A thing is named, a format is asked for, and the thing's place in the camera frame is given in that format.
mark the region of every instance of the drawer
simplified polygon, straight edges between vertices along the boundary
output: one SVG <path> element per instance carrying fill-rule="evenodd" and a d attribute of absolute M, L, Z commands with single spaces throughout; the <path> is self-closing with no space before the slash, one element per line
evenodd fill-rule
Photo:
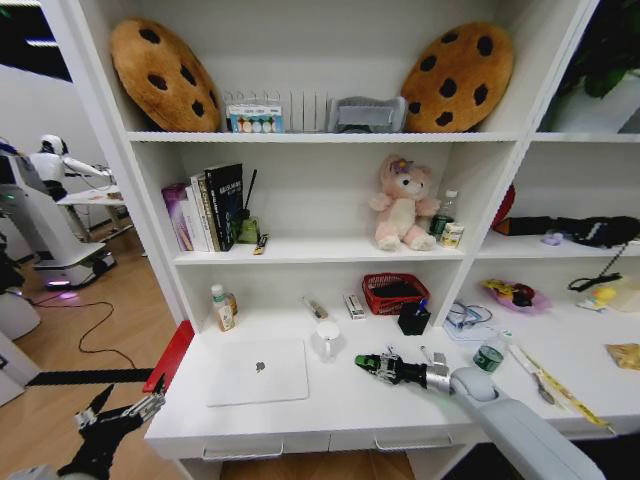
<path fill-rule="evenodd" d="M 404 427 L 378 430 L 346 430 L 333 432 L 330 451 L 379 450 L 381 452 L 449 448 L 464 443 L 477 443 L 481 431 L 471 425 L 450 427 Z"/>
<path fill-rule="evenodd" d="M 284 453 L 326 452 L 329 438 L 328 432 L 216 438 L 205 442 L 199 456 L 202 460 L 217 462 L 276 458 Z"/>

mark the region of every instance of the cookie pillow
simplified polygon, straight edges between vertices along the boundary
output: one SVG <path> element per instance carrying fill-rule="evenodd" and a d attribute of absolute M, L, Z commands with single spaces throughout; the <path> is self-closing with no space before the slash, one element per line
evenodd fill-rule
<path fill-rule="evenodd" d="M 128 18 L 111 33 L 111 56 L 129 96 L 160 128 L 175 132 L 218 128 L 215 86 L 176 34 L 159 23 Z"/>
<path fill-rule="evenodd" d="M 402 86 L 410 132 L 464 132 L 504 94 L 513 69 L 511 40 L 488 23 L 460 25 L 420 55 Z"/>

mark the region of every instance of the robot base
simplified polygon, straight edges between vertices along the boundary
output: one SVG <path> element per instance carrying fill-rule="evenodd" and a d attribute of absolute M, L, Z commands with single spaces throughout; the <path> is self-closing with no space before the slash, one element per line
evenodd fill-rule
<path fill-rule="evenodd" d="M 48 290 L 70 290 L 86 287 L 116 265 L 116 259 L 104 243 L 85 243 L 84 252 L 72 264 L 41 260 L 33 269 Z"/>

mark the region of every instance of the white desk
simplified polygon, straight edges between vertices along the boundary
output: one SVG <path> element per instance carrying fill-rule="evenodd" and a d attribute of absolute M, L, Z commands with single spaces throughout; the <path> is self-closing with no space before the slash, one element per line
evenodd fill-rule
<path fill-rule="evenodd" d="M 120 219 L 118 218 L 116 207 L 125 206 L 124 200 L 109 198 L 107 196 L 108 193 L 120 193 L 120 189 L 117 185 L 111 185 L 110 187 L 105 187 L 104 189 L 84 190 L 78 193 L 70 193 L 66 197 L 56 202 L 58 205 L 62 205 L 67 209 L 71 220 L 73 221 L 77 230 L 82 234 L 85 242 L 90 242 L 91 236 L 80 220 L 80 217 L 78 216 L 75 208 L 73 208 L 74 205 L 103 205 L 107 209 L 107 213 L 109 214 L 109 218 L 111 219 L 111 223 L 113 224 L 113 232 L 107 237 L 100 239 L 100 242 L 110 240 L 113 237 L 120 235 L 133 227 L 133 225 L 127 225 L 123 227 L 120 223 Z"/>
<path fill-rule="evenodd" d="M 308 337 L 315 321 L 301 305 L 261 300 L 259 308 L 254 308 L 240 301 L 240 321 L 233 330 L 223 335 L 211 325 L 194 337 L 167 403 L 147 431 L 147 441 L 161 456 L 179 461 L 194 479 L 200 478 L 196 472 L 206 465 L 203 456 L 224 460 L 277 456 L 281 451 L 377 448 L 407 450 L 418 480 L 440 478 L 476 443 L 488 441 L 450 399 L 417 385 L 382 383 L 354 365 L 355 355 L 385 351 L 387 345 L 393 345 L 407 362 L 417 363 L 424 362 L 419 346 L 425 345 L 430 352 L 445 353 L 451 369 L 470 365 L 473 352 L 463 351 L 440 328 L 424 336 L 405 337 L 389 317 L 369 315 L 365 321 L 354 322 L 347 318 L 344 306 L 319 301 L 328 307 L 347 339 L 336 363 L 321 363 L 310 349 Z M 604 343 L 637 340 L 640 316 L 602 316 L 561 302 L 555 303 L 552 313 L 538 317 L 523 318 L 497 306 L 493 310 L 522 339 L 528 353 L 616 431 L 640 429 L 640 374 L 619 369 L 603 347 Z M 208 352 L 221 342 L 278 338 L 306 341 L 307 400 L 218 408 L 205 405 L 211 388 Z M 530 375 L 511 356 L 493 379 L 568 437 L 610 435 L 577 413 L 546 404 Z M 214 462 L 209 468 L 215 473 L 218 467 Z"/>

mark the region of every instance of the ruler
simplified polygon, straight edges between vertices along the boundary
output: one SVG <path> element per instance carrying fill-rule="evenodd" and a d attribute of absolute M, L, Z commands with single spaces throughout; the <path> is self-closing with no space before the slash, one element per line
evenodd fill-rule
<path fill-rule="evenodd" d="M 549 372 L 547 372 L 538 362 L 536 362 L 533 358 L 529 356 L 526 352 L 523 351 L 527 359 L 533 364 L 534 367 L 538 369 L 544 381 L 553 388 L 556 392 L 562 395 L 571 406 L 580 413 L 589 423 L 596 425 L 598 427 L 606 428 L 612 434 L 616 434 L 616 432 L 611 428 L 611 425 L 608 422 L 605 422 L 600 417 L 598 417 L 595 413 L 593 413 L 587 406 L 578 400 L 571 391 L 562 385 L 558 380 L 556 380 Z"/>

